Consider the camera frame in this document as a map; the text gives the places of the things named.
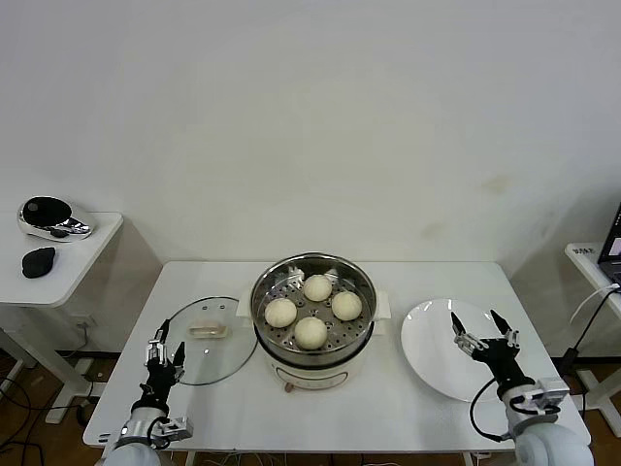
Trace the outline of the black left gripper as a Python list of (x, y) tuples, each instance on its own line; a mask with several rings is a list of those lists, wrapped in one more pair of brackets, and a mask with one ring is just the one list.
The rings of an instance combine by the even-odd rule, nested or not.
[(148, 378), (145, 383), (145, 398), (151, 402), (166, 403), (171, 388), (184, 374), (185, 342), (179, 344), (173, 363), (167, 362), (167, 336), (168, 320), (165, 319), (147, 345)]

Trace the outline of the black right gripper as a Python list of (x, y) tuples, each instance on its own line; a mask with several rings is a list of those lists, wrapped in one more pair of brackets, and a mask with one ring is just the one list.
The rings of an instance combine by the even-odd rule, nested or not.
[(519, 345), (519, 331), (513, 329), (495, 310), (491, 310), (490, 313), (504, 338), (479, 340), (468, 333), (460, 318), (451, 312), (454, 343), (462, 352), (472, 352), (473, 360), (485, 364), (499, 388), (515, 388), (531, 384), (532, 379), (523, 373), (516, 361), (519, 349), (515, 346)]

